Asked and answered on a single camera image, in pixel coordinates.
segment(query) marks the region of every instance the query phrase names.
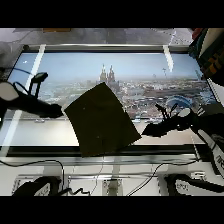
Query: cityscape image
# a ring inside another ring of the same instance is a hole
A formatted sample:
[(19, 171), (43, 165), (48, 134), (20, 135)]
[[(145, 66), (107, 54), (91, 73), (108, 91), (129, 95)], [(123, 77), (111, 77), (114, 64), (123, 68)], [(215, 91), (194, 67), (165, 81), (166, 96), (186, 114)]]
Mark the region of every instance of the cityscape image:
[[(187, 54), (171, 56), (172, 69), (162, 53), (45, 53), (38, 72), (47, 72), (49, 77), (41, 85), (39, 99), (66, 108), (86, 91), (105, 82), (133, 122), (145, 119), (152, 123), (162, 121), (156, 103), (168, 112), (178, 104), (173, 115), (182, 108), (197, 111), (201, 104), (214, 103), (209, 85), (200, 79), (202, 73), (196, 61)], [(18, 64), (25, 69), (29, 59), (26, 61), (24, 64), (20, 60)], [(25, 84), (22, 79), (15, 81)], [(11, 116), (13, 113), (7, 112), (6, 117)], [(38, 117), (24, 112), (21, 118)]]

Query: church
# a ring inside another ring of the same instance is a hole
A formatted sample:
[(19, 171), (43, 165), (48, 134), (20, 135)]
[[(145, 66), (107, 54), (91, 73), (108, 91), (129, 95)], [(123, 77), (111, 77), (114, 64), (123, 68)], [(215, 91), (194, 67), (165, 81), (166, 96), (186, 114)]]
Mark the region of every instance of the church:
[(106, 68), (103, 64), (103, 68), (100, 74), (99, 81), (96, 84), (105, 82), (108, 87), (116, 94), (120, 91), (119, 81), (115, 80), (113, 67), (111, 65), (109, 73), (106, 73)]

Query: city skyline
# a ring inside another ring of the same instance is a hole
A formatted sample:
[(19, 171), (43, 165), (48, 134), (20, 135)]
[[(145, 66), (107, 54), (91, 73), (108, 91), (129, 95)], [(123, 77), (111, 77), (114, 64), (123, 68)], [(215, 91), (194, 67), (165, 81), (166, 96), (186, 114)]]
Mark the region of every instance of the city skyline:
[[(172, 72), (163, 53), (45, 53), (38, 72), (49, 74), (46, 82), (98, 80), (103, 64), (106, 72), (113, 65), (116, 80), (152, 80), (154, 77), (164, 79), (164, 70), (168, 79), (197, 79), (195, 70), (201, 74), (197, 62), (187, 54), (171, 56), (174, 63)], [(23, 53), (16, 67), (31, 71), (35, 58), (34, 53)], [(13, 71), (9, 81), (25, 82), (27, 78), (20, 71)]]

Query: screen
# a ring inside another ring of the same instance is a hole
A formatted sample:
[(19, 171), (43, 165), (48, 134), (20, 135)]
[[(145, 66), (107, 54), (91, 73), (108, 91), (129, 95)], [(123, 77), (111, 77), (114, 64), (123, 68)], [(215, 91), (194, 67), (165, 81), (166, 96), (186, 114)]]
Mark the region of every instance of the screen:
[[(35, 57), (36, 54), (23, 53), (15, 67), (31, 71)], [(168, 59), (163, 53), (44, 53), (38, 72), (48, 73), (41, 84), (39, 99), (63, 108), (105, 82), (140, 133), (149, 122), (162, 121), (156, 103), (168, 112), (178, 104), (172, 112), (174, 115), (186, 107), (197, 111), (201, 104), (216, 102), (207, 82), (200, 80), (202, 73), (197, 62), (187, 54), (171, 53)], [(9, 82), (15, 81), (25, 85), (27, 75), (15, 70)], [(14, 111), (7, 111), (0, 134), (2, 142), (13, 115)], [(171, 131), (162, 138), (144, 136), (135, 144), (191, 144), (192, 141), (202, 143), (191, 130), (186, 130)], [(78, 145), (78, 141), (66, 115), (43, 120), (23, 112), (12, 144)]]

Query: blue sky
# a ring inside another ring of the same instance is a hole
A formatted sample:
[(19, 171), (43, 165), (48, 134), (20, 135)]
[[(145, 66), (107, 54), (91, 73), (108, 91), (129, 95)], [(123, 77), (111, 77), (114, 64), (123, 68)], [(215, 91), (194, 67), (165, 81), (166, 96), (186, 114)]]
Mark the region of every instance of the blue sky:
[[(35, 53), (24, 53), (16, 67), (31, 71)], [(102, 65), (109, 71), (111, 65), (115, 78), (119, 80), (151, 79), (153, 74), (158, 78), (167, 77), (197, 78), (195, 70), (200, 72), (196, 61), (187, 54), (171, 54), (174, 66), (169, 71), (164, 54), (134, 54), (134, 53), (45, 53), (38, 72), (47, 72), (48, 81), (98, 80)], [(13, 71), (11, 81), (23, 82), (28, 76), (19, 71)]]

